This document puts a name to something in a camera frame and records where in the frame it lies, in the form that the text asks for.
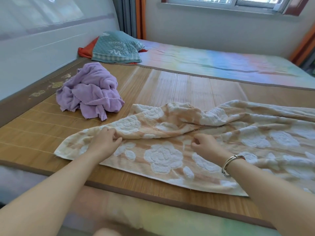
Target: red window trim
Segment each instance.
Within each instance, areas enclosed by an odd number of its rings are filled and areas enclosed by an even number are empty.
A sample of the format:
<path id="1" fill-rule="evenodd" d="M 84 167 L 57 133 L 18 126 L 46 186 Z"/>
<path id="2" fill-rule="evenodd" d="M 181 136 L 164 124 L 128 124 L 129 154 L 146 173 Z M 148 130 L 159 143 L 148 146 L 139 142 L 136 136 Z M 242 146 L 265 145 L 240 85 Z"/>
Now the red window trim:
<path id="1" fill-rule="evenodd" d="M 308 0 L 300 0 L 297 3 L 298 0 L 292 0 L 289 3 L 288 8 L 283 13 L 284 15 L 292 15 L 292 16 L 299 16 L 301 12 L 303 11 L 304 7 L 306 6 Z"/>

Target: teal pillow cover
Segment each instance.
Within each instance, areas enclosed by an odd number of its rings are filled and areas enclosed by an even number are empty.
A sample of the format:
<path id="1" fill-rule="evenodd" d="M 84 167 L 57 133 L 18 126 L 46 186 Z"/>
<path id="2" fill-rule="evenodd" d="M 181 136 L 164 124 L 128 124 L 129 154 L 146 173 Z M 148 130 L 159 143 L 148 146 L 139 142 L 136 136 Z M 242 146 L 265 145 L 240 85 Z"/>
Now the teal pillow cover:
<path id="1" fill-rule="evenodd" d="M 123 31 L 105 31 L 98 38 L 92 60 L 105 63 L 141 63 L 144 45 Z"/>

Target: curtain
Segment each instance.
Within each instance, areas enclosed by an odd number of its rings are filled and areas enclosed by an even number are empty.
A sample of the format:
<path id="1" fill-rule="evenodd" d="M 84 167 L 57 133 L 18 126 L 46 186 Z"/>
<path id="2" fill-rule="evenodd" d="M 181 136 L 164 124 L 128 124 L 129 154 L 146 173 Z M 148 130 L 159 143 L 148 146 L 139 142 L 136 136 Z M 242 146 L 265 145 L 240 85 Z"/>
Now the curtain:
<path id="1" fill-rule="evenodd" d="M 308 58 L 308 56 L 315 49 L 315 25 L 310 29 L 310 31 L 305 35 L 300 45 L 292 53 L 289 60 L 297 66 L 301 64 Z"/>
<path id="2" fill-rule="evenodd" d="M 134 38 L 146 38 L 146 0 L 113 0 L 119 28 Z"/>

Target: forearm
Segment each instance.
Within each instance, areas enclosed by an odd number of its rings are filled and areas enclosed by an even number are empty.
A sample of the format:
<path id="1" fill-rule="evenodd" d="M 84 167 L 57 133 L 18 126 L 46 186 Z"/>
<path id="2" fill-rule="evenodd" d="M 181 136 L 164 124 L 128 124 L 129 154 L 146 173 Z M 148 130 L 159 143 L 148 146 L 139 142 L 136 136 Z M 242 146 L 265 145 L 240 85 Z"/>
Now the forearm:
<path id="1" fill-rule="evenodd" d="M 5 206 L 0 210 L 2 234 L 56 235 L 95 165 L 88 155 L 81 155 Z"/>
<path id="2" fill-rule="evenodd" d="M 314 235 L 315 197 L 293 184 L 238 159 L 228 173 L 283 236 Z"/>

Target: window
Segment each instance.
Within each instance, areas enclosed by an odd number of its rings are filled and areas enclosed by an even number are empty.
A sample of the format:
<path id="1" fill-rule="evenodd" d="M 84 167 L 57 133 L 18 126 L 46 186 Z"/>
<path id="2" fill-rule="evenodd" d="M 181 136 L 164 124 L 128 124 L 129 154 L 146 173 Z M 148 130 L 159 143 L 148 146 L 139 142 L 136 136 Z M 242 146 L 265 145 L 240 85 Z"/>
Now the window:
<path id="1" fill-rule="evenodd" d="M 294 12 L 294 15 L 298 16 L 308 0 L 162 0 L 162 2 L 269 14 L 287 14 L 286 10 L 289 9 L 291 3 L 296 2 L 299 11 Z"/>

